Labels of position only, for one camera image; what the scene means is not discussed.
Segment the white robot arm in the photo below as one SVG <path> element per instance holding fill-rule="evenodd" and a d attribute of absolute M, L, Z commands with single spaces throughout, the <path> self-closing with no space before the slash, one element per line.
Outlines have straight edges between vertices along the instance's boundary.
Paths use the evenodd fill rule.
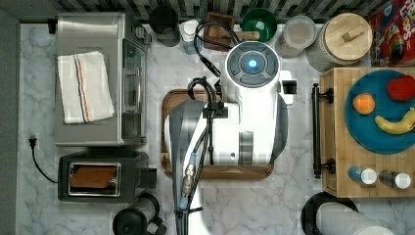
<path fill-rule="evenodd" d="M 269 165 L 288 139 L 287 107 L 297 82 L 276 52 L 258 41 L 234 46 L 215 85 L 195 77 L 189 98 L 164 121 L 172 169 L 176 235 L 210 235 L 199 182 L 214 165 Z"/>

